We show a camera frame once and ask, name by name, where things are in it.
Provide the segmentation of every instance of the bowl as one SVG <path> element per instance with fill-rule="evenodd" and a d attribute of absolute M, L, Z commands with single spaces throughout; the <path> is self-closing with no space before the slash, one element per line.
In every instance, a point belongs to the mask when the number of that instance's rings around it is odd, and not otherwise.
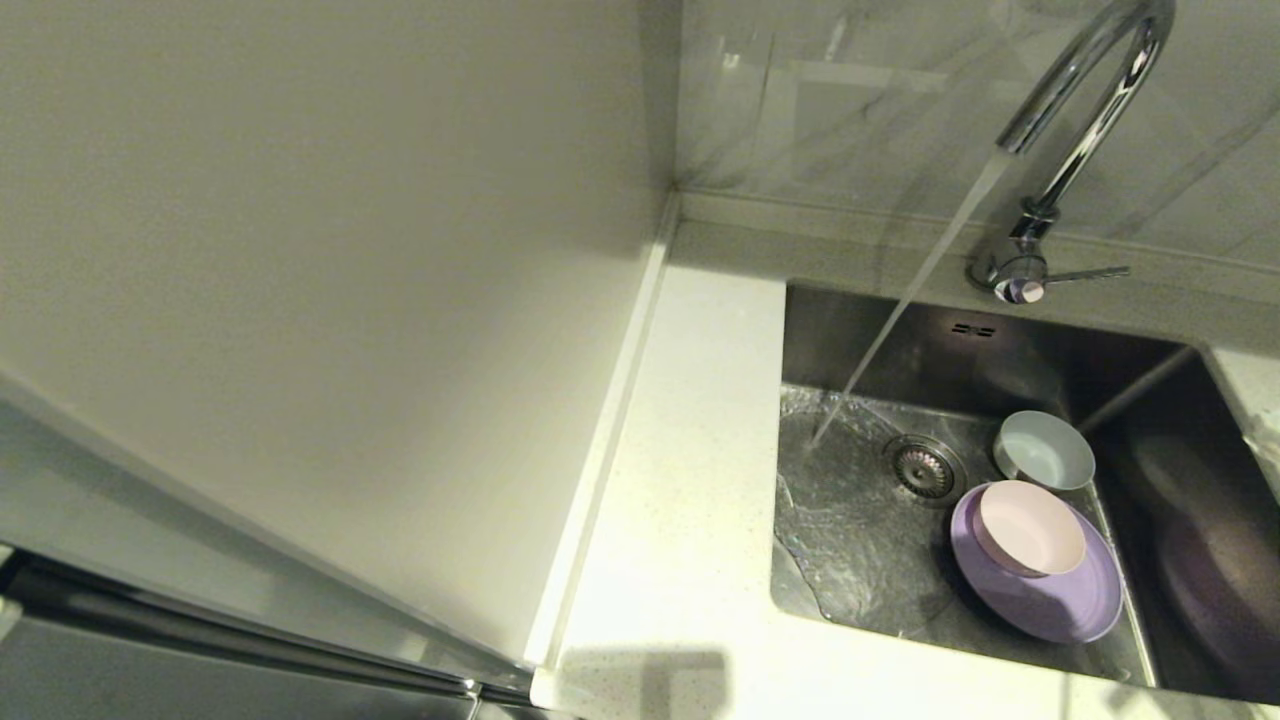
<path fill-rule="evenodd" d="M 1000 566 L 1024 578 L 1064 575 L 1084 562 L 1084 528 L 1071 507 L 1023 480 L 991 483 L 978 498 L 974 536 Z"/>
<path fill-rule="evenodd" d="M 1048 413 L 1024 410 L 1006 418 L 992 455 L 1006 478 L 1051 491 L 1079 489 L 1093 479 L 1093 450 L 1084 436 Z"/>

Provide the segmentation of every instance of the sink overflow slot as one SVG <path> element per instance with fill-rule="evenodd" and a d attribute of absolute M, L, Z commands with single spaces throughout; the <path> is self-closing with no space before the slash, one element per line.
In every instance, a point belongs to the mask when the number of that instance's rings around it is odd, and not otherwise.
<path fill-rule="evenodd" d="M 980 325 L 970 325 L 968 323 L 956 323 L 952 325 L 951 332 L 956 334 L 974 334 L 978 337 L 991 337 L 996 334 L 996 328 L 983 328 Z"/>

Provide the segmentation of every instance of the marble backsplash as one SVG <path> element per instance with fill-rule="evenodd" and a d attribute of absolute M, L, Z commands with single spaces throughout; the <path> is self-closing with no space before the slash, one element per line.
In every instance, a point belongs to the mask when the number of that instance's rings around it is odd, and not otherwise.
<path fill-rule="evenodd" d="M 1102 0 L 685 0 L 684 188 L 946 218 Z M 1060 228 L 1280 268 L 1280 3 L 1183 0 Z M 1123 47 L 979 209 L 1038 191 Z"/>

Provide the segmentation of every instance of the faucet handle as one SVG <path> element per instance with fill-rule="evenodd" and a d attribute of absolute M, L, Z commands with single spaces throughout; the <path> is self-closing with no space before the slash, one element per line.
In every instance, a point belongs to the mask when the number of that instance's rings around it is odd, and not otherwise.
<path fill-rule="evenodd" d="M 1069 283 L 1076 281 L 1098 281 L 1103 278 L 1123 278 L 1129 275 L 1130 268 L 1121 265 L 1117 268 L 1101 268 L 1097 270 L 1080 270 L 1078 273 L 1062 273 L 1060 275 L 1047 275 L 1041 279 L 1012 278 L 996 284 L 996 296 L 1005 302 L 1025 305 L 1038 302 L 1044 297 L 1044 287 L 1056 283 Z"/>

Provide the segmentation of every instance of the purple dish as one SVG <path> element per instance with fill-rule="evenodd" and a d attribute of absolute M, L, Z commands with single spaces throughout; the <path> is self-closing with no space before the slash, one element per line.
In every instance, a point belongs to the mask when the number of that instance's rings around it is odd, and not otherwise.
<path fill-rule="evenodd" d="M 1087 555 L 1061 575 L 1021 578 L 1005 570 L 973 534 L 975 502 L 986 486 L 965 493 L 951 515 L 951 548 L 973 589 L 1018 629 L 1056 643 L 1087 643 L 1107 634 L 1124 610 L 1120 570 L 1098 530 L 1071 509 L 1084 529 Z"/>

